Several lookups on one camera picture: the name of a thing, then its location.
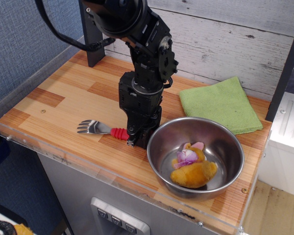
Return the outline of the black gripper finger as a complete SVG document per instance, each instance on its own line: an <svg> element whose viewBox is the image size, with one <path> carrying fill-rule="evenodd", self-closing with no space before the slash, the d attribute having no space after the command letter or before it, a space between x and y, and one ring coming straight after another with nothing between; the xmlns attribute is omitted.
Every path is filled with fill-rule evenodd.
<svg viewBox="0 0 294 235"><path fill-rule="evenodd" d="M155 130L160 126L162 116L162 107L158 106L156 112L149 118L147 124L143 127L142 130L142 148L146 149L147 144L151 135L155 132Z"/></svg>
<svg viewBox="0 0 294 235"><path fill-rule="evenodd" d="M140 148L146 148L147 147L147 133L146 131L139 131L135 135L130 135L127 140L127 145L131 147L140 147Z"/></svg>

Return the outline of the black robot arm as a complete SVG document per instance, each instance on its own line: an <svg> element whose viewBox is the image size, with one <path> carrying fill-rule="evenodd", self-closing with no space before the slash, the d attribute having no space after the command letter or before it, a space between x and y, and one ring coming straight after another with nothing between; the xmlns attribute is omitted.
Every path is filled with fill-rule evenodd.
<svg viewBox="0 0 294 235"><path fill-rule="evenodd" d="M127 115L128 145L143 149L159 127L162 93L178 62L169 27L145 0L85 0L97 28L130 49L134 71L119 81L119 106Z"/></svg>

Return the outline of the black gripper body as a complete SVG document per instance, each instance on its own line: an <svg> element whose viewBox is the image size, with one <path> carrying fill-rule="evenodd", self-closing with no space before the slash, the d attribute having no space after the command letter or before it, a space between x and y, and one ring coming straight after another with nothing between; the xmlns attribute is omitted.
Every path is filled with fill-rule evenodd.
<svg viewBox="0 0 294 235"><path fill-rule="evenodd" d="M127 115L127 133L143 129L162 101L163 84L147 90L135 82L135 72L126 72L119 81L119 106Z"/></svg>

